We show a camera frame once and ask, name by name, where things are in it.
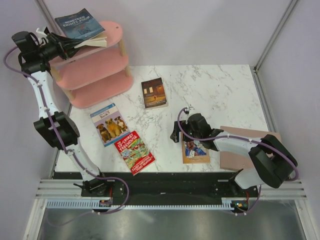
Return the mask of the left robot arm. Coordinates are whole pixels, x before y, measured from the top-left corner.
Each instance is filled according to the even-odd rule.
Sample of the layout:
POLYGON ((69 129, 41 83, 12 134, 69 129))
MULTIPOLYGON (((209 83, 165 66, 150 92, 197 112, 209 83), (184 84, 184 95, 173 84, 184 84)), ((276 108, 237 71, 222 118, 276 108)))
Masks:
POLYGON ((76 124, 56 104, 53 90, 54 70, 50 61, 56 57, 68 60, 78 49, 81 39, 72 39, 44 31, 41 41, 28 31, 20 31, 11 38, 20 50, 18 62, 21 73, 32 84, 39 119, 33 123, 36 131, 53 148, 63 151, 79 169, 83 197, 105 197, 110 191, 103 173, 90 160, 80 144, 80 133, 76 124))

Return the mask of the Nineteen Eighty-Four blue book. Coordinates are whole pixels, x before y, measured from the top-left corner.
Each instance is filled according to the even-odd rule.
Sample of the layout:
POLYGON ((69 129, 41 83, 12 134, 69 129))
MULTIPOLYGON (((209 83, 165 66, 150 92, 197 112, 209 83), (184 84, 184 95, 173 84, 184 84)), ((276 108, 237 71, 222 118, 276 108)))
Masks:
POLYGON ((107 46, 105 28, 85 8, 74 14, 56 17, 54 20, 67 38, 82 40, 75 46, 76 49, 83 46, 107 46))

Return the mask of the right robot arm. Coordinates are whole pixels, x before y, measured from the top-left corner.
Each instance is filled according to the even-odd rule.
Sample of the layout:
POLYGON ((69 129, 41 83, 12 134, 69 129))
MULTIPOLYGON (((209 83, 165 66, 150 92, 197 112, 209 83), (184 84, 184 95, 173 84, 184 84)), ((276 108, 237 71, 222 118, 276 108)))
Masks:
POLYGON ((299 177, 298 162, 287 148, 274 136, 245 137, 212 128, 205 117, 184 107, 180 114, 187 119, 178 118, 174 122, 170 139, 178 143, 180 139, 188 143, 198 141, 205 149, 216 152, 229 152, 249 158, 252 168, 238 170, 231 178, 229 191, 235 197, 242 196, 248 188, 268 185, 278 189, 285 181, 295 181, 299 177))

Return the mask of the Edward Tulane brown book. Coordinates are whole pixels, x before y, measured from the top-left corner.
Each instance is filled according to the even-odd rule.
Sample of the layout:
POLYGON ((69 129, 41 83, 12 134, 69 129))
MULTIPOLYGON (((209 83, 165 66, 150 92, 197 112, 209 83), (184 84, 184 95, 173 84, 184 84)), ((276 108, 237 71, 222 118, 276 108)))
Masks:
POLYGON ((161 77, 141 82, 145 109, 162 108, 168 105, 168 100, 161 77))

